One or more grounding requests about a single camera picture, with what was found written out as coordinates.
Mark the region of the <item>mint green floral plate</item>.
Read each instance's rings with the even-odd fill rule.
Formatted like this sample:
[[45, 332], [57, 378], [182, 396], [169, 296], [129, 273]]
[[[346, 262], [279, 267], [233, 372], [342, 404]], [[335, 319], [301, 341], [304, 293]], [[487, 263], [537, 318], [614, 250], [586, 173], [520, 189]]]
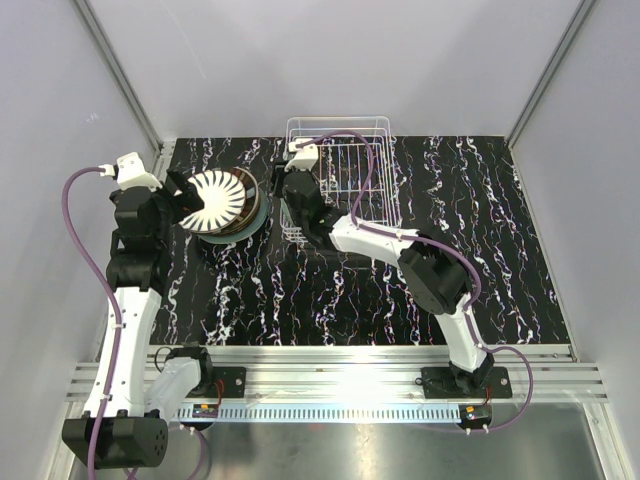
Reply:
[[291, 243], [300, 243], [304, 240], [300, 229], [294, 224], [288, 205], [284, 199], [280, 200], [280, 226], [283, 237]]

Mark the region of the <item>black plate with colour stripes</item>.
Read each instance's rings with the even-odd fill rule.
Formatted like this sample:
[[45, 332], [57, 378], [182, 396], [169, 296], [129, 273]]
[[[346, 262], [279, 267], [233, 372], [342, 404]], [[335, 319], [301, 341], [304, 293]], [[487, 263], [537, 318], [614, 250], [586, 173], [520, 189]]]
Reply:
[[233, 167], [229, 172], [236, 176], [245, 188], [245, 205], [240, 215], [231, 222], [229, 226], [219, 231], [213, 232], [215, 237], [228, 236], [239, 233], [242, 229], [249, 226], [249, 223], [255, 219], [260, 207], [258, 183], [255, 177], [247, 170], [239, 167]]

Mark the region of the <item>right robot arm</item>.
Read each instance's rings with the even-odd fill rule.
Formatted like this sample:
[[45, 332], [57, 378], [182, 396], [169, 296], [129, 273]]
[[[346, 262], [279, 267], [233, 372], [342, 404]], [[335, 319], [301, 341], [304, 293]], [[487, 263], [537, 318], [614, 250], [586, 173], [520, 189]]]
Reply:
[[327, 204], [312, 173], [285, 162], [273, 168], [271, 188], [316, 248], [366, 256], [401, 272], [413, 301], [438, 321], [458, 393], [475, 397], [489, 386], [494, 356], [473, 313], [481, 280], [467, 258], [418, 230], [384, 227]]

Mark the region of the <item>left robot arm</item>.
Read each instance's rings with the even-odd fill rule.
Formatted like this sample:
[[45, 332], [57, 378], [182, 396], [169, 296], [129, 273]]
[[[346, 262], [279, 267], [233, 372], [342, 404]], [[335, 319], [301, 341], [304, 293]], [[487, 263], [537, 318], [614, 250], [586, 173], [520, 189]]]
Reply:
[[118, 185], [110, 195], [116, 220], [110, 260], [100, 269], [82, 244], [69, 209], [74, 181], [91, 171], [83, 168], [66, 181], [61, 209], [71, 240], [107, 295], [108, 323], [91, 393], [81, 416], [65, 420], [62, 440], [86, 466], [89, 478], [95, 478], [105, 469], [134, 473], [159, 466], [176, 411], [188, 396], [209, 394], [215, 373], [205, 348], [178, 347], [168, 354], [153, 385], [144, 386], [152, 325], [171, 266], [170, 229], [204, 207], [195, 186], [178, 171], [160, 181], [147, 171], [97, 167], [96, 173]]

